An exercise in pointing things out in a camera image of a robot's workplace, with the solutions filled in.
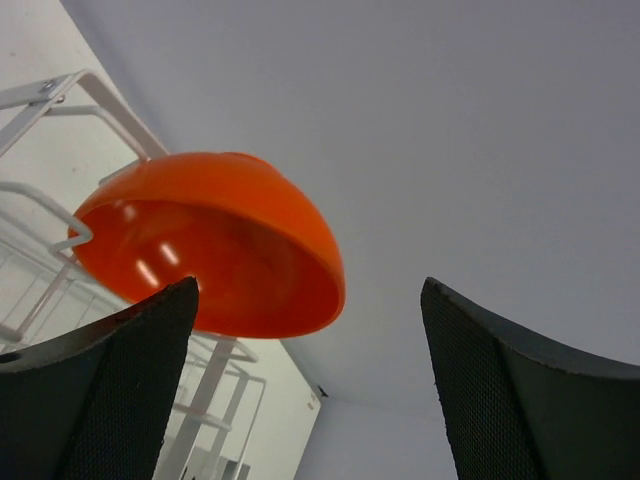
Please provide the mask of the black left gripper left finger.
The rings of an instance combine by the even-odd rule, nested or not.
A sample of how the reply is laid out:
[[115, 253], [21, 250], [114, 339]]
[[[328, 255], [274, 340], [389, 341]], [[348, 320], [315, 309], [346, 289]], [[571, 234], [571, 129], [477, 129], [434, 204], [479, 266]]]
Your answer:
[[195, 278], [1, 357], [4, 479], [150, 479], [198, 311]]

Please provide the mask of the red bowl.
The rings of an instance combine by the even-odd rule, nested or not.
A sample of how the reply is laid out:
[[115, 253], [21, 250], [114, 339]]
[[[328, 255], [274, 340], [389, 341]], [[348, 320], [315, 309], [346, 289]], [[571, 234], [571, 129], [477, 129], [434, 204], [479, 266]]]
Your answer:
[[195, 278], [199, 331], [293, 338], [328, 327], [344, 309], [345, 270], [326, 220], [257, 157], [191, 152], [137, 163], [75, 215], [94, 233], [77, 259], [123, 300]]

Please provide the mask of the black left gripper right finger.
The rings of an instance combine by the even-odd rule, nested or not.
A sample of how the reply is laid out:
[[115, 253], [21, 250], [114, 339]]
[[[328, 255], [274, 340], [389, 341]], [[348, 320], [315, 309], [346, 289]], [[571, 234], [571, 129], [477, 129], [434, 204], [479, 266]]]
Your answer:
[[545, 337], [434, 278], [420, 303], [458, 478], [638, 478], [638, 366]]

